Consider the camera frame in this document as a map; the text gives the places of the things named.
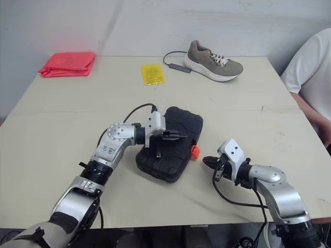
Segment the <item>silver robot arm segment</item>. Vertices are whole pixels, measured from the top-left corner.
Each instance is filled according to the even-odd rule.
[[[282,170],[250,165],[250,159],[245,159],[243,150],[233,139],[224,142],[217,151],[220,157],[206,157],[205,164],[218,170],[216,179],[223,176],[235,185],[256,189],[264,196],[277,227],[276,234],[285,247],[321,247],[302,198],[287,182]]]
[[[55,204],[47,222],[36,224],[1,247],[49,248],[67,247],[89,229],[100,206],[100,196],[105,184],[118,166],[128,146],[149,145],[152,135],[166,130],[163,116],[153,111],[146,129],[139,123],[115,123],[103,134],[94,154],[80,176],[74,178],[69,188]]]

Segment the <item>person's arm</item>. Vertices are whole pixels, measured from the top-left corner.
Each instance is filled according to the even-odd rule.
[[[328,147],[331,144],[331,122],[309,106],[309,104],[300,95],[292,92],[291,95],[298,103],[307,119],[319,127],[322,142],[325,147]]]

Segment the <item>white shoe sole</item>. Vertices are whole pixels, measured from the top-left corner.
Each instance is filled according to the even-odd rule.
[[[217,75],[217,74],[209,71],[202,64],[198,64],[198,63],[192,61],[191,59],[189,59],[187,54],[184,57],[184,64],[185,64],[186,67],[192,69],[193,71],[201,73],[201,74],[205,75],[206,77],[210,78],[211,80],[214,80],[214,81],[217,81],[217,82],[226,82],[226,81],[229,81],[229,80],[234,79],[237,76],[239,76],[239,74],[236,75],[236,76],[220,76],[220,75]]]

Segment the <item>white t-shirt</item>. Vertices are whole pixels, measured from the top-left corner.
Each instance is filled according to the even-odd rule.
[[[312,36],[281,76],[285,86],[331,121],[331,28]]]

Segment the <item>person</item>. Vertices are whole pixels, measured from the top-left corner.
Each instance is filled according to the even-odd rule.
[[[331,28],[312,36],[298,50],[281,79],[330,152]]]

